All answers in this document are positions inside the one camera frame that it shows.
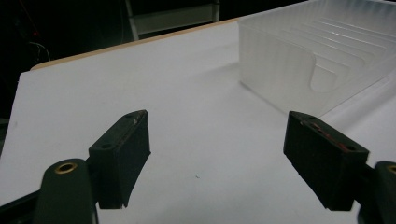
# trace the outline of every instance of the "white tabletop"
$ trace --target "white tabletop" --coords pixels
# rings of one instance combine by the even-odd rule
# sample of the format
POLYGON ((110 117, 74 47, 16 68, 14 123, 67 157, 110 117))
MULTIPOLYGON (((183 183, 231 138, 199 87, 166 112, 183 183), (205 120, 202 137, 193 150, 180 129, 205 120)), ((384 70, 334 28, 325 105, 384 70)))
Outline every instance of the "white tabletop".
MULTIPOLYGON (((396 161, 396 74, 323 119, 396 161)), ((53 163, 88 158, 122 115, 147 109, 152 154, 101 223, 356 223, 325 210, 283 155, 287 115, 238 77, 236 22, 21 75, 0 160, 0 204, 39 189, 53 163)))

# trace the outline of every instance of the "wooden table edge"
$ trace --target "wooden table edge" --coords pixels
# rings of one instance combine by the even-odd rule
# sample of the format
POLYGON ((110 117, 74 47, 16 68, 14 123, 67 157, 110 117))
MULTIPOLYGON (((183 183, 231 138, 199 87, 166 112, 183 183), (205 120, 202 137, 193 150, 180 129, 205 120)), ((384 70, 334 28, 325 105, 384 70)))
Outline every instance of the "wooden table edge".
POLYGON ((77 60, 77 59, 90 57, 90 56, 93 56, 93 55, 96 55, 96 54, 109 52, 111 50, 123 49, 123 48, 131 47, 131 46, 135 46, 135 45, 139 45, 139 44, 144 44, 144 43, 148 43, 148 42, 152 42, 152 41, 168 38, 168 37, 175 36, 175 35, 183 35, 183 34, 186 34, 186 33, 189 33, 189 32, 203 30, 203 29, 206 29, 206 28, 209 28, 209 27, 218 26, 218 25, 222 25, 222 24, 226 24, 226 23, 230 23, 230 22, 234 22, 234 21, 238 21, 238 18, 230 19, 230 20, 227 20, 227 21, 219 21, 219 22, 215 22, 215 23, 210 23, 210 24, 207 24, 207 25, 193 27, 193 28, 190 28, 190 29, 177 31, 177 32, 173 32, 173 33, 170 33, 170 34, 166 34, 166 35, 158 35, 158 36, 154 36, 154 37, 151 37, 151 38, 137 40, 137 41, 134 41, 134 42, 121 44, 121 45, 117 45, 117 46, 110 47, 110 48, 98 49, 98 50, 94 50, 94 51, 90 51, 90 52, 86 52, 86 53, 82 53, 82 54, 78 54, 78 55, 74 55, 74 56, 70 56, 70 57, 66 57, 66 58, 62 58, 62 59, 57 59, 57 60, 54 60, 54 61, 49 61, 49 62, 46 62, 46 63, 40 63, 40 64, 37 64, 37 65, 33 66, 30 70, 36 70, 36 69, 40 69, 40 68, 49 67, 49 66, 53 66, 53 65, 58 64, 58 63, 67 63, 67 62, 74 61, 74 60, 77 60))

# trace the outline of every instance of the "chair leg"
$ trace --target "chair leg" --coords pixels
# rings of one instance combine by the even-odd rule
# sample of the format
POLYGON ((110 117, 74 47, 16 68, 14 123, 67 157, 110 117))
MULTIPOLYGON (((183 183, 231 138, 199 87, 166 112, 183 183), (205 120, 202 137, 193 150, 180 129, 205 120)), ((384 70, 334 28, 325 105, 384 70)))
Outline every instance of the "chair leg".
POLYGON ((132 13, 130 0, 125 0, 126 9, 128 11, 129 25, 132 30, 132 37, 134 41, 139 40, 139 34, 137 32, 136 24, 134 23, 134 14, 132 13))
POLYGON ((213 1, 213 15, 212 15, 212 21, 217 22, 220 21, 220 0, 214 0, 213 1))

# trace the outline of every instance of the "transparent plastic bin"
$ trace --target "transparent plastic bin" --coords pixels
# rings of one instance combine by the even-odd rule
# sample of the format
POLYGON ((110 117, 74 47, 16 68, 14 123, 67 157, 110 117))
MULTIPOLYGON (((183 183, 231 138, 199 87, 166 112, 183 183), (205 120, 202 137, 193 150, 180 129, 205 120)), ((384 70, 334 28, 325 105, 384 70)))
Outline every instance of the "transparent plastic bin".
POLYGON ((396 4, 316 0, 239 22, 242 82, 279 109, 321 116, 396 67, 396 4))

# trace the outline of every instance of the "metal chair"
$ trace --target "metal chair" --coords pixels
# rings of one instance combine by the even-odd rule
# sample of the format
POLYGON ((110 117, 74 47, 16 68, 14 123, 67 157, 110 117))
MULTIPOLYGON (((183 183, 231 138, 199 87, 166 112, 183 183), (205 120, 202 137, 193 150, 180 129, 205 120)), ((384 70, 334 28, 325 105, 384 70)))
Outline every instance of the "metal chair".
POLYGON ((174 0, 152 3, 125 0, 134 40, 139 35, 219 21, 219 0, 174 0))

